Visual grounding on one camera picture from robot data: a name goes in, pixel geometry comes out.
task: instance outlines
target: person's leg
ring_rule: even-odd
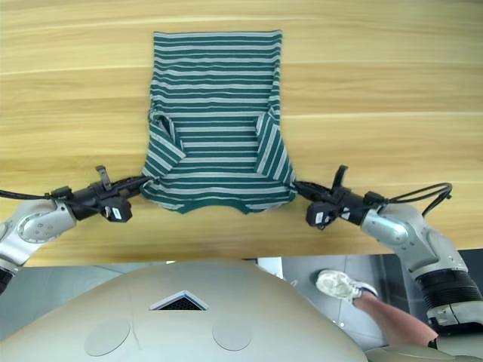
[[[354,281],[341,271],[325,269],[318,274],[317,288],[329,296],[351,302],[375,320],[391,345],[427,346],[438,334],[412,315],[381,302],[369,284]]]
[[[374,294],[363,291],[354,305],[374,319],[391,345],[413,344],[427,347],[438,336],[430,327],[412,315],[381,302]]]

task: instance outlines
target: vent grille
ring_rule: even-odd
[[[186,297],[158,308],[158,311],[202,311],[202,309]]]
[[[152,311],[206,311],[208,305],[187,290],[173,294],[151,305]]]

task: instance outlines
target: white label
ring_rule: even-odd
[[[113,207],[113,208],[112,208],[112,213],[114,214],[114,217],[115,217],[117,220],[122,219],[122,218],[121,218],[121,213],[119,212],[119,209],[118,209],[117,207]]]
[[[322,219],[324,219],[324,213],[320,212],[315,215],[315,223],[320,224],[322,222]]]
[[[349,208],[348,207],[344,207],[344,212],[340,214],[340,217],[342,217],[343,219],[345,220],[348,220],[349,219],[349,216],[350,216],[350,213],[348,213],[347,211],[349,211]]]

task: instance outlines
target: black cable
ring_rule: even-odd
[[[51,198],[51,196],[49,194],[45,194],[43,196],[37,196],[37,195],[19,194],[18,192],[0,190],[0,198],[13,198],[14,200],[41,200],[41,199],[48,200]]]
[[[429,191],[432,189],[439,188],[433,192],[429,192],[427,194],[418,196],[416,198],[407,198],[408,196],[413,196],[420,194],[421,192]],[[423,217],[425,217],[432,209],[438,206],[441,202],[446,199],[451,198],[451,191],[453,190],[453,185],[450,183],[436,183],[435,185],[431,185],[416,191],[409,192],[407,194],[399,195],[394,198],[389,199],[390,204],[406,204],[409,202],[421,201],[426,198],[430,198],[432,196],[437,195],[437,197],[424,209],[422,212]]]
[[[430,193],[427,193],[425,195],[418,196],[417,198],[407,198],[408,196],[417,195],[417,194],[420,194],[421,192],[436,189],[437,187],[439,187],[440,189],[433,191],[433,192],[430,192]],[[419,189],[419,190],[416,190],[416,191],[409,192],[407,194],[403,194],[403,195],[396,196],[394,198],[390,198],[389,203],[390,204],[406,204],[406,203],[409,203],[409,202],[421,201],[421,200],[424,200],[425,198],[430,198],[431,196],[434,196],[434,195],[441,195],[443,193],[449,194],[449,192],[451,192],[452,189],[453,189],[453,186],[450,183],[436,183],[435,185],[431,185],[431,186],[425,187],[423,189]]]

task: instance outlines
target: floor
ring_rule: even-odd
[[[377,325],[349,303],[318,292],[313,277],[322,268],[345,271],[350,275],[357,275],[361,281],[373,284],[380,291],[383,300],[391,304],[401,304],[405,295],[400,265],[390,263],[394,274],[391,277],[383,260],[382,256],[304,256],[264,258],[259,263],[272,274],[291,283],[321,313],[327,315],[366,350],[386,344]],[[25,268],[13,279],[0,298],[0,340],[109,279],[153,264],[158,263]],[[395,293],[395,283],[388,282],[391,280],[403,285],[401,295]]]

